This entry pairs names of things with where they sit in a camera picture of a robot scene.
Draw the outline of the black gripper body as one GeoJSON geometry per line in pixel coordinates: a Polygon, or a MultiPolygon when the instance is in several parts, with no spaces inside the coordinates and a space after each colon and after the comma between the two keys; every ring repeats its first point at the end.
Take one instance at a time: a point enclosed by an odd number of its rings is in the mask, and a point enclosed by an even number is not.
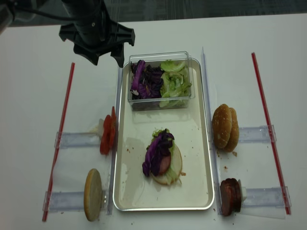
{"type": "Polygon", "coordinates": [[[59,36],[62,41],[74,43],[75,54],[86,58],[87,54],[102,56],[125,43],[135,44],[135,32],[113,20],[106,14],[80,16],[74,22],[63,25],[59,36]]]}

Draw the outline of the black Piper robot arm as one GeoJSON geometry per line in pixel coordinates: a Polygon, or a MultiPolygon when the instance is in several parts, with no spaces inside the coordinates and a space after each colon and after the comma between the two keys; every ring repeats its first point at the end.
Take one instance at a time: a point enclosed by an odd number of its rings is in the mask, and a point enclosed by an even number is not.
{"type": "Polygon", "coordinates": [[[36,15],[67,22],[61,26],[62,41],[73,42],[73,51],[92,64],[109,53],[118,66],[124,65],[124,44],[135,43],[133,29],[113,21],[102,0],[64,0],[62,4],[67,17],[57,16],[40,10],[44,0],[2,0],[0,2],[0,30],[3,32],[12,22],[29,21],[36,15]]]}

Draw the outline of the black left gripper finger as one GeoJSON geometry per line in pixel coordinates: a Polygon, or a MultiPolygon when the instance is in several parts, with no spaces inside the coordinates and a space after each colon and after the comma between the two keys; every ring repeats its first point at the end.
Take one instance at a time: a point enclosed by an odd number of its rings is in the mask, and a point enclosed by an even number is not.
{"type": "Polygon", "coordinates": [[[87,54],[86,58],[95,66],[98,65],[98,61],[99,61],[99,56],[97,56],[96,54],[87,54]]]}

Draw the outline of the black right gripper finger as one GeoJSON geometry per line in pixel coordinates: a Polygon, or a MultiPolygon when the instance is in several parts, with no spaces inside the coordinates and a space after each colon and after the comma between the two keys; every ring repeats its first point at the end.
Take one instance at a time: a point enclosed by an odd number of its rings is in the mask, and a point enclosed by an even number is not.
{"type": "Polygon", "coordinates": [[[115,48],[112,49],[111,51],[111,57],[113,57],[118,66],[120,68],[123,68],[124,65],[124,46],[123,45],[118,45],[115,48]]]}

